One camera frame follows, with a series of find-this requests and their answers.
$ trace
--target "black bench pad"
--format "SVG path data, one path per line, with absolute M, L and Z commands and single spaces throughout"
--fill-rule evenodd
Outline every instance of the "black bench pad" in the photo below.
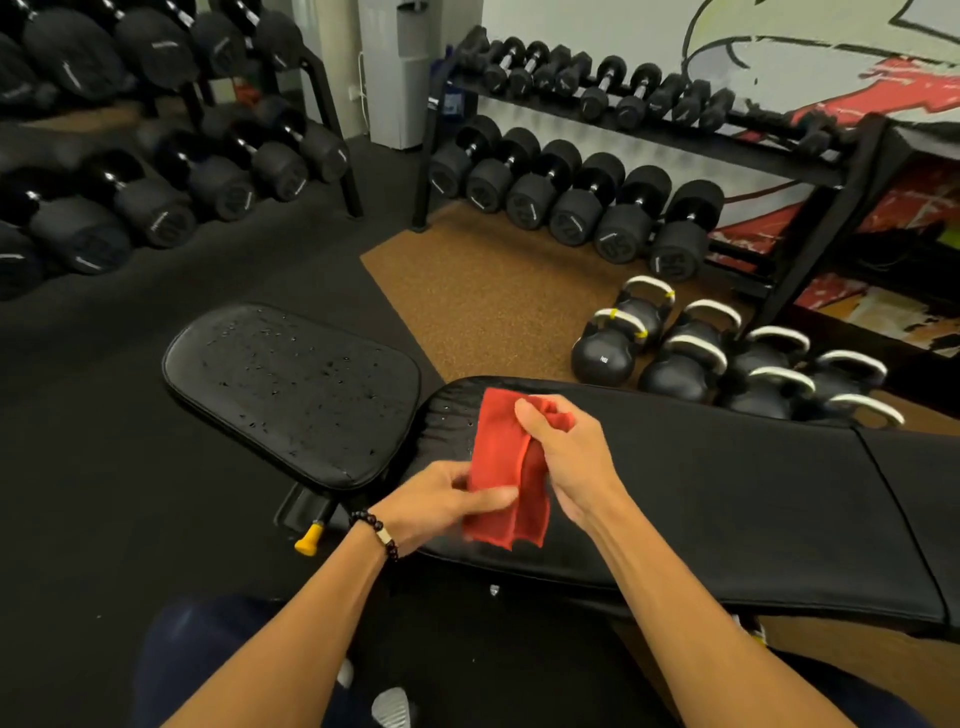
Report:
M 184 329 L 163 375 L 181 401 L 319 493 L 381 475 L 420 397 L 406 354 L 255 303 Z
M 729 606 L 922 631 L 945 608 L 907 523 L 851 429 L 785 423 L 636 392 L 473 377 L 421 409 L 404 479 L 434 460 L 469 460 L 487 387 L 557 392 L 599 419 L 631 496 Z M 554 502 L 543 549 L 441 538 L 444 559 L 570 585 L 615 588 L 587 536 Z

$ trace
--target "kettlebell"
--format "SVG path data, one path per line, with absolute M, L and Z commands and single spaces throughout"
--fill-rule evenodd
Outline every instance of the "kettlebell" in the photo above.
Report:
M 614 328 L 614 321 L 630 333 Z M 646 338 L 647 327 L 636 316 L 616 308 L 601 308 L 593 314 L 570 352 L 573 375 L 584 384 L 620 386 L 634 372 L 636 355 Z
M 801 369 L 816 384 L 816 395 L 801 407 L 798 420 L 824 419 L 824 405 L 837 395 L 866 395 L 883 384 L 887 367 L 865 353 L 834 349 L 816 357 Z
M 710 321 L 698 318 L 704 311 L 716 311 L 723 314 L 724 318 L 730 321 L 726 328 L 719 328 Z M 680 316 L 674 322 L 673 326 L 666 333 L 666 339 L 669 341 L 675 336 L 693 336 L 694 338 L 705 341 L 715 349 L 724 351 L 740 333 L 740 327 L 743 326 L 743 319 L 734 308 L 714 301 L 713 299 L 699 299 L 689 303 Z M 685 353 L 698 359 L 704 367 L 713 367 L 716 358 L 708 350 L 697 349 L 692 346 L 685 346 Z
M 760 367 L 792 369 L 809 351 L 810 339 L 793 328 L 755 328 L 732 345 L 724 379 L 742 381 Z
M 906 418 L 900 411 L 890 406 L 885 401 L 875 400 L 873 397 L 848 393 L 831 397 L 824 402 L 824 406 L 819 410 L 820 418 L 809 420 L 812 425 L 830 425 L 834 427 L 862 427 L 854 415 L 860 407 L 868 409 L 883 417 L 887 424 L 882 429 L 897 429 L 903 427 Z
M 716 380 L 726 371 L 727 357 L 719 348 L 682 333 L 663 343 L 657 358 L 643 370 L 636 388 L 676 400 L 705 402 Z
M 655 303 L 650 299 L 638 298 L 634 295 L 640 285 L 648 288 L 656 288 L 662 292 L 662 301 Z M 647 327 L 647 338 L 644 340 L 644 349 L 656 346 L 663 335 L 663 325 L 673 310 L 673 304 L 677 300 L 677 292 L 673 287 L 653 276 L 634 276 L 626 283 L 616 297 L 614 304 L 619 311 L 636 316 L 640 322 Z M 614 320 L 611 325 L 627 335 L 632 334 L 632 330 L 624 323 Z
M 734 412 L 789 420 L 800 398 L 811 397 L 816 389 L 813 379 L 792 369 L 757 367 L 721 391 L 713 403 Z

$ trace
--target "weight bench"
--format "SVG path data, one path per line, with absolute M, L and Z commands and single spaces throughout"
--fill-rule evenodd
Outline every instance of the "weight bench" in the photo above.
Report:
M 317 515 L 304 503 L 367 505 L 434 460 L 469 460 L 487 387 L 558 392 L 600 420 L 630 495 L 732 611 L 960 642 L 954 438 L 497 376 L 454 381 L 417 408 L 420 375 L 405 354 L 256 304 L 195 321 L 163 373 L 181 403 L 307 489 L 289 499 L 303 530 Z M 624 611 L 600 554 L 558 507 L 543 548 L 441 537 L 422 551 Z

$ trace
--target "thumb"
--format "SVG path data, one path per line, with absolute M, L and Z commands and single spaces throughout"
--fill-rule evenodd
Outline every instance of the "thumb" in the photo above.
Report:
M 502 511 L 516 500 L 519 490 L 514 486 L 485 488 L 482 491 L 464 492 L 464 515 L 471 513 L 490 513 Z

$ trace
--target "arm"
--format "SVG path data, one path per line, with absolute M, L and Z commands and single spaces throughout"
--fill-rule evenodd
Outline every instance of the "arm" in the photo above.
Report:
M 516 488 L 460 490 L 468 472 L 469 463 L 433 463 L 370 509 L 401 557 L 466 514 L 500 510 L 516 499 Z M 165 728 L 317 728 L 385 563 L 386 550 L 373 529 L 357 523 L 297 595 L 210 676 Z
M 846 717 L 740 629 L 627 494 L 603 429 L 562 397 L 569 432 L 524 400 L 516 416 L 543 444 L 564 512 L 596 543 L 688 728 L 852 728 Z

